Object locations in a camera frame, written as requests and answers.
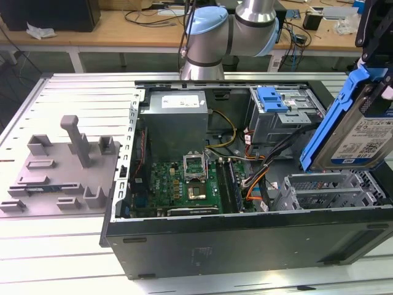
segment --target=wooden table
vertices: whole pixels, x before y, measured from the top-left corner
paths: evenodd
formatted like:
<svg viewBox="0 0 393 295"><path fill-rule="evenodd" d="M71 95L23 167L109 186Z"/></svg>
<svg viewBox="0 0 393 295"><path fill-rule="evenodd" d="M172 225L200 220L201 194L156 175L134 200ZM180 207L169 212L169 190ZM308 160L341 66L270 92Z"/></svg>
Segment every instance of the wooden table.
<svg viewBox="0 0 393 295"><path fill-rule="evenodd" d="M326 0L332 5L342 6L342 2ZM299 9L306 11L309 6L325 6L317 0L311 4L281 1L287 9ZM153 22L168 18L169 16L153 15L138 18L139 22ZM301 26L302 20L291 22ZM24 51L42 52L67 52L71 58L76 73L83 73L84 66L80 60L80 52L149 52L149 53L176 53L182 35L182 25L177 20L171 20L172 26L163 28L147 28L126 22L122 11L102 11L101 20L91 33L79 33L71 31L57 31L56 37L37 40L24 31L11 32L2 24L11 40ZM304 51L304 55L333 56L333 57L359 57L360 50L354 46L355 34L339 36L334 32L335 21L322 20L317 31L310 31L313 40ZM287 31L281 34L280 41L271 52L269 71L277 71L281 58L290 46L290 37ZM0 50L12 52L15 48L0 34ZM120 61L125 65L124 54L120 55Z"/></svg>

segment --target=blue drive bracket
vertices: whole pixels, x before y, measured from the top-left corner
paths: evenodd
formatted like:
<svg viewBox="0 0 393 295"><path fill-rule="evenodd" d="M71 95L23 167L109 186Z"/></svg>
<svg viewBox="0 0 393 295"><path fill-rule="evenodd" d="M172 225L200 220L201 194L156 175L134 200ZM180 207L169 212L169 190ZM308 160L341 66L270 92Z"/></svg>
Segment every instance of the blue drive bracket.
<svg viewBox="0 0 393 295"><path fill-rule="evenodd" d="M281 95L274 87L258 87L257 94L265 112L288 111L288 107L282 102Z"/></svg>
<svg viewBox="0 0 393 295"><path fill-rule="evenodd" d="M349 74L348 79L345 81L344 86L333 102L333 105L330 107L324 120L318 126L313 137L306 145L302 155L300 156L300 163L304 171L309 170L315 152L323 144L329 134L329 131L334 127L341 113L348 111L352 106L354 102L352 97L353 91L360 82L367 80L369 77L370 73L363 66Z"/></svg>

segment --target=computer tower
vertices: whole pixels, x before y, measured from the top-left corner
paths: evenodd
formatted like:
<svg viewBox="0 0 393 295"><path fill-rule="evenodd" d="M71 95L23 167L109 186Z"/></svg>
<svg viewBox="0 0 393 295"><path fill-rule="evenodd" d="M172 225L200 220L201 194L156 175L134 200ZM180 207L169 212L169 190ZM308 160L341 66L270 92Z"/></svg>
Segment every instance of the computer tower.
<svg viewBox="0 0 393 295"><path fill-rule="evenodd" d="M101 16L98 0L2 0L0 13L10 31L24 31L29 23L55 31L91 32Z"/></svg>

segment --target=motherboard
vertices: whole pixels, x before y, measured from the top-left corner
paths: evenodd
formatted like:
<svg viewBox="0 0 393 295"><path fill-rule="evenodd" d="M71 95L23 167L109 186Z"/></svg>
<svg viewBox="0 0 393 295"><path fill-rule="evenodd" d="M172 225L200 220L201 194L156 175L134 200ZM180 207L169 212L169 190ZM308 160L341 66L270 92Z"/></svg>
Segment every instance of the motherboard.
<svg viewBox="0 0 393 295"><path fill-rule="evenodd" d="M136 211L150 210L157 217L195 215L200 210L237 213L243 207L239 187L245 177L243 163L230 159L155 162L149 195L136 200Z"/></svg>

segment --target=black box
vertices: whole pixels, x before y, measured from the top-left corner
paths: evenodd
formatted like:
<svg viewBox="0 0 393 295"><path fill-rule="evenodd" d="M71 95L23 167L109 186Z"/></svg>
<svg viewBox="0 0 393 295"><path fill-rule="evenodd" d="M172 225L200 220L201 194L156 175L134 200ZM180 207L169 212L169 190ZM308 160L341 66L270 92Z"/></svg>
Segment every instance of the black box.
<svg viewBox="0 0 393 295"><path fill-rule="evenodd" d="M24 31L28 22L55 31L91 32L101 16L98 0L1 0L0 13L10 31Z"/></svg>
<svg viewBox="0 0 393 295"><path fill-rule="evenodd" d="M307 13L305 16L305 20L303 21L303 27L305 30L318 30L319 24L321 23L322 14L309 14Z"/></svg>
<svg viewBox="0 0 393 295"><path fill-rule="evenodd" d="M229 14L235 14L236 7L239 5L237 0L216 0L217 6L225 7ZM285 21L285 17L287 15L287 9L282 6L282 4L278 1L274 2L274 10L276 11L277 19L278 19L278 35L276 43L280 40L282 26Z"/></svg>

